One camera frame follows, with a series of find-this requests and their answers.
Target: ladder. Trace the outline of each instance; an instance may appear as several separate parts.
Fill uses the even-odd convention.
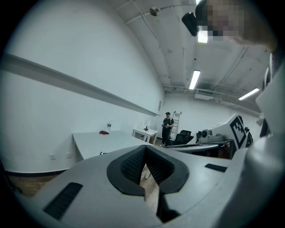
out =
[[[178,127],[179,127],[179,121],[180,121],[180,118],[181,118],[181,114],[182,112],[179,113],[176,113],[176,111],[174,111],[174,114],[173,114],[173,122],[174,122],[174,126],[170,132],[170,137],[171,139],[170,140],[175,140],[176,139],[176,136],[178,134]]]

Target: white table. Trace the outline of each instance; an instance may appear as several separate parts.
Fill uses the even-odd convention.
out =
[[[133,132],[133,136],[134,137],[135,137],[135,133],[139,133],[139,134],[144,135],[144,138],[143,138],[144,141],[146,140],[146,137],[147,137],[147,143],[150,142],[150,137],[154,136],[155,139],[153,141],[153,145],[155,145],[156,136],[157,136],[157,133],[158,133],[157,130],[152,130],[152,129],[144,130],[144,129],[141,129],[141,128],[134,128],[134,132]]]
[[[111,131],[110,134],[73,133],[72,136],[75,150],[78,150],[83,159],[98,156],[100,152],[109,153],[126,147],[150,145],[122,131]]]

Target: machine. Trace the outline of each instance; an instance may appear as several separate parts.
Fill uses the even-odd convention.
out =
[[[236,150],[246,147],[247,138],[248,132],[245,131],[240,117],[237,114],[233,114],[230,118],[223,120],[212,128],[203,130],[198,144],[176,145],[164,148],[198,155],[201,152],[212,151],[229,143],[229,157],[232,158]]]

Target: red object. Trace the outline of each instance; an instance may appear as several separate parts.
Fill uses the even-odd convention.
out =
[[[109,133],[107,131],[102,130],[99,132],[99,134],[109,134]]]

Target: air conditioner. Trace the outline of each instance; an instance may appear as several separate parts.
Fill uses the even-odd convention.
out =
[[[194,97],[197,99],[208,101],[214,98],[214,92],[205,91],[205,90],[197,90]]]

